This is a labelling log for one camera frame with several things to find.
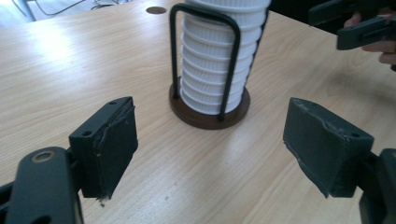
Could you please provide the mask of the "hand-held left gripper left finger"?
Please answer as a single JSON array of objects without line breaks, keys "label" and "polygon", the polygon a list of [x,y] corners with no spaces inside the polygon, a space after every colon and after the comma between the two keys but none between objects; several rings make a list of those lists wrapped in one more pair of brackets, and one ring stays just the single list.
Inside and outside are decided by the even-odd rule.
[{"label": "hand-held left gripper left finger", "polygon": [[133,97],[106,103],[69,135],[69,143],[83,167],[83,196],[110,199],[138,148]]}]

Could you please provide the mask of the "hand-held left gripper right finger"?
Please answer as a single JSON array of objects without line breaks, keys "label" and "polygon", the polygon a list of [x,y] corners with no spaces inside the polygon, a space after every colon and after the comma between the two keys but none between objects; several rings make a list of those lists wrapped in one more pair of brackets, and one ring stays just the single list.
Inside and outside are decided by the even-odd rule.
[{"label": "hand-held left gripper right finger", "polygon": [[292,97],[283,142],[324,196],[350,198],[374,138],[325,107]]}]

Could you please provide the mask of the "black wire cup holder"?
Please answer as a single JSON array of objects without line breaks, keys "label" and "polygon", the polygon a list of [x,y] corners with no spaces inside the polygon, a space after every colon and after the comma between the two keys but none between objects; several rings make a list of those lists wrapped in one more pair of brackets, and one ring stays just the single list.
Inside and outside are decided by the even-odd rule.
[{"label": "black wire cup holder", "polygon": [[[220,107],[220,112],[217,115],[205,115],[191,109],[184,103],[180,95],[182,47],[181,34],[183,33],[182,21],[184,19],[184,16],[187,14],[213,21],[224,22],[229,25],[234,31],[232,57],[229,64],[229,71],[226,79],[226,85],[223,94],[222,104]],[[187,5],[184,0],[182,3],[178,3],[171,8],[169,15],[169,24],[172,66],[172,85],[169,90],[169,101],[170,106],[176,116],[184,122],[190,124],[191,126],[206,130],[225,129],[241,121],[247,114],[250,104],[250,96],[247,90],[248,77],[240,105],[231,112],[225,111],[229,90],[233,79],[233,70],[240,45],[240,30],[237,23],[232,18],[216,11],[201,9],[198,7]]]}]

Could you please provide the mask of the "stack of white paper cups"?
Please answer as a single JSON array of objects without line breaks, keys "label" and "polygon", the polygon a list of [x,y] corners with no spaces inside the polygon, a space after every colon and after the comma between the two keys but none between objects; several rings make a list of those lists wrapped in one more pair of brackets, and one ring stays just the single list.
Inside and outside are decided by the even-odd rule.
[{"label": "stack of white paper cups", "polygon": [[[267,8],[272,0],[185,0],[187,5],[209,9],[232,18],[240,30],[240,45],[226,112],[235,110],[242,101]],[[224,22],[187,14],[182,21],[180,95],[191,109],[217,115],[223,100],[234,31]]]}]

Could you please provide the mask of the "dark curtain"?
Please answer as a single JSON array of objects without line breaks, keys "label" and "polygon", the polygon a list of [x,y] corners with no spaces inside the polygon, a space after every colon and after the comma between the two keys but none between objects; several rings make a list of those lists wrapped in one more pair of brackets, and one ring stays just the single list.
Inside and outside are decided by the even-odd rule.
[{"label": "dark curtain", "polygon": [[[269,9],[283,16],[308,24],[308,10],[311,7],[328,1],[329,0],[273,0]],[[388,0],[387,8],[396,9],[396,0]],[[331,34],[336,34],[352,14],[353,13],[347,13],[339,19],[322,23],[314,27]]]}]

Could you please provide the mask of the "white metal desk frame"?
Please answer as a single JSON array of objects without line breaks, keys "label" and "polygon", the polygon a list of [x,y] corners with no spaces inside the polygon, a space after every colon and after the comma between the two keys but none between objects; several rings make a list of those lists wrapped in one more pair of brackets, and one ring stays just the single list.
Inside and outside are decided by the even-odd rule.
[{"label": "white metal desk frame", "polygon": [[11,0],[28,21],[36,21],[35,15],[29,6],[32,0]]}]

